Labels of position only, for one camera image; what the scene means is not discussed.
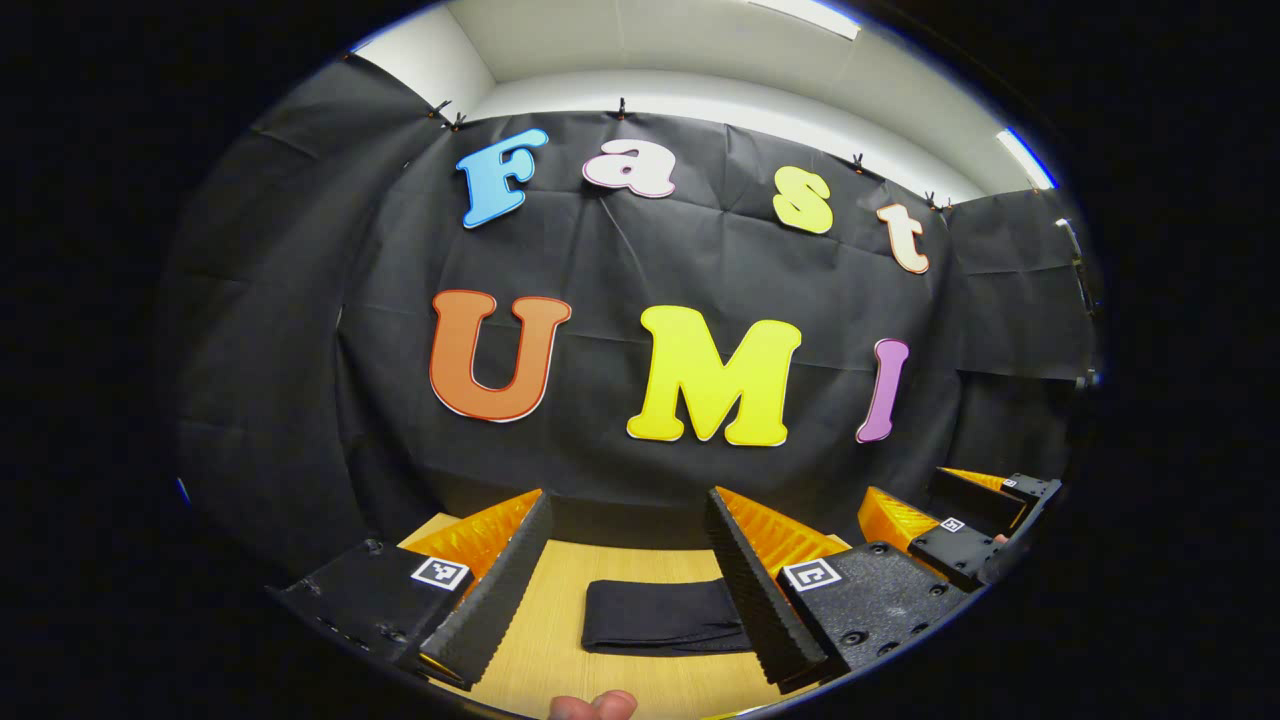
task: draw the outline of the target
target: screw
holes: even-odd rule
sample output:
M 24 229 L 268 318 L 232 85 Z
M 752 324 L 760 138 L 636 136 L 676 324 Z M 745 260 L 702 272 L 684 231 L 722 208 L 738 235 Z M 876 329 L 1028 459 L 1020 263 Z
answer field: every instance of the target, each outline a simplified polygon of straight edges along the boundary
M 396 628 L 392 628 L 390 625 L 379 625 L 378 632 L 381 633 L 384 638 L 392 641 L 393 643 L 403 644 L 408 642 L 408 639 L 404 638 L 404 633 L 397 630 Z

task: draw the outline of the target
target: letter u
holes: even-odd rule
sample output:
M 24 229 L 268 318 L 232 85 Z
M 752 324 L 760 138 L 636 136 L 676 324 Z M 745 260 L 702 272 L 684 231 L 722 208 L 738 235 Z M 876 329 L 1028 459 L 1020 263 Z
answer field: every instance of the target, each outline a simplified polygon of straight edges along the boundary
M 538 409 L 547 392 L 556 328 L 572 314 L 568 304 L 550 297 L 512 302 L 511 313 L 522 322 L 520 351 L 511 384 L 502 389 L 477 383 L 472 374 L 480 323 L 498 307 L 493 296 L 447 290 L 431 306 L 439 315 L 431 346 L 431 389 L 445 407 L 493 423 L 518 420 Z

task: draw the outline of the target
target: blue letter f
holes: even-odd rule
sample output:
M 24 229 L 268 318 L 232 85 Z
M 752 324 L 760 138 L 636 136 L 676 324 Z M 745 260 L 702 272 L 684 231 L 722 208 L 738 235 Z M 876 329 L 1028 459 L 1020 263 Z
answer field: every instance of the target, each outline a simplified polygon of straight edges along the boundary
M 507 187 L 507 176 L 529 182 L 534 177 L 534 155 L 525 149 L 541 147 L 547 140 L 545 132 L 526 129 L 458 160 L 456 169 L 466 170 L 467 191 L 471 193 L 471 209 L 462 215 L 462 227 L 474 228 L 520 208 L 525 192 Z M 511 151 L 511 158 L 504 163 L 502 155 L 507 151 Z

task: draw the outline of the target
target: folded black fabric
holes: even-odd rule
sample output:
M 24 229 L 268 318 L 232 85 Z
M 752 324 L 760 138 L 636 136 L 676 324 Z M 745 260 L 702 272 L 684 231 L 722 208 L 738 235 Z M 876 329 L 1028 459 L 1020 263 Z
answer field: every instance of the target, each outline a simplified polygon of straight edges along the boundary
M 724 580 L 586 588 L 582 647 L 607 655 L 675 657 L 751 650 Z

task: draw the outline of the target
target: fingertip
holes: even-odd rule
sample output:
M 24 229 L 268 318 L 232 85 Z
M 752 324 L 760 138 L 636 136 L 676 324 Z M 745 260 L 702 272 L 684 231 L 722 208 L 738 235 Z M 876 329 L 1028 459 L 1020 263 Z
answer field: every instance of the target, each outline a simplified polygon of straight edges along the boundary
M 595 717 L 593 706 L 570 696 L 553 697 L 550 711 L 547 715 L 548 720 L 595 720 Z
M 599 711 L 600 720 L 628 720 L 639 705 L 635 696 L 627 691 L 608 691 L 591 702 Z

